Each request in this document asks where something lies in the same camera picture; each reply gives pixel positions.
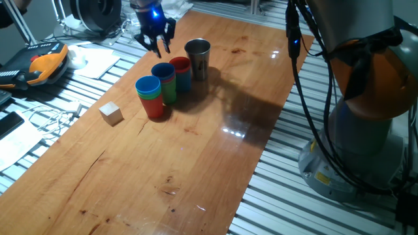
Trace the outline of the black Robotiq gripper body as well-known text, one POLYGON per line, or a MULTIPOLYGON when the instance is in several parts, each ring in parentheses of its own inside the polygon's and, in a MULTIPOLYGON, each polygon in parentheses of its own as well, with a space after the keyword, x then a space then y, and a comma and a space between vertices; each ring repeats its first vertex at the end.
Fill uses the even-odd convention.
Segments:
POLYGON ((132 9, 140 24, 140 33, 135 35, 136 38, 164 37, 167 19, 163 13, 161 2, 132 2, 132 9))

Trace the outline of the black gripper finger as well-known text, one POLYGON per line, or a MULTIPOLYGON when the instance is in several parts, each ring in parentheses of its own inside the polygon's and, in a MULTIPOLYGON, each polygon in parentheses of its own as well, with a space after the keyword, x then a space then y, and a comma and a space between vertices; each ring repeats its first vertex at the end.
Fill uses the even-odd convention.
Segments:
POLYGON ((174 38, 176 28, 176 20, 174 18, 167 18, 165 26, 163 28, 163 44, 165 47, 165 51, 169 54, 170 53, 170 41, 174 38))
POLYGON ((161 58, 161 53, 157 45, 156 37, 149 37, 143 33, 136 34, 134 39, 141 44, 145 49, 150 52, 153 52, 158 58, 161 58))

